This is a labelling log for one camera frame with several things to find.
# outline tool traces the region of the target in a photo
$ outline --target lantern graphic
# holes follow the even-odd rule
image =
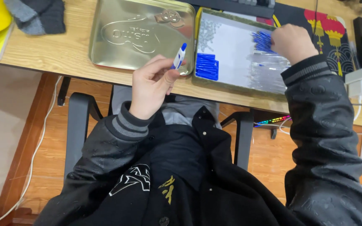
[[[311,10],[304,10],[304,16],[307,19],[308,23],[311,24],[312,27],[312,33],[314,33],[316,36],[318,36],[319,41],[317,44],[319,45],[319,53],[323,54],[322,52],[322,46],[323,43],[321,41],[321,37],[323,37],[325,34],[323,32],[322,27],[322,20],[327,18],[327,15],[324,13],[317,13],[317,24],[315,24],[315,12]]]
[[[329,35],[329,41],[331,46],[336,47],[335,56],[337,57],[337,66],[339,69],[339,75],[343,76],[343,72],[341,70],[341,63],[340,63],[340,56],[341,53],[339,52],[339,47],[341,46],[340,39],[345,34],[345,28],[343,24],[341,24],[336,17],[327,16],[322,21],[322,25],[325,29],[325,33]]]

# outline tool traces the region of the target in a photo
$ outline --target baseboard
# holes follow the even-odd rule
[[[30,168],[31,157],[40,138],[44,118],[51,104],[55,83],[58,75],[43,73],[37,92],[30,107],[29,114],[20,137],[18,147],[13,157],[7,178],[0,196],[0,217],[18,202],[27,174]],[[0,226],[12,223],[14,212],[0,221]]]

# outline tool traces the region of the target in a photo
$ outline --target jacket button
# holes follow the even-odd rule
[[[168,217],[163,217],[158,221],[160,226],[167,226],[170,223],[170,219]]]

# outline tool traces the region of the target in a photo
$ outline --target right hand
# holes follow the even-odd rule
[[[283,25],[272,32],[271,39],[271,49],[287,58],[291,65],[319,54],[303,27]]]

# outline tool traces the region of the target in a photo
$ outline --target chair armrest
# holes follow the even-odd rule
[[[69,98],[64,179],[73,171],[75,164],[82,157],[89,114],[97,121],[103,118],[93,96],[74,92]]]
[[[244,170],[248,170],[249,150],[251,147],[252,130],[254,126],[253,109],[249,112],[234,112],[223,120],[220,125],[224,128],[234,121],[237,123],[234,164]]]

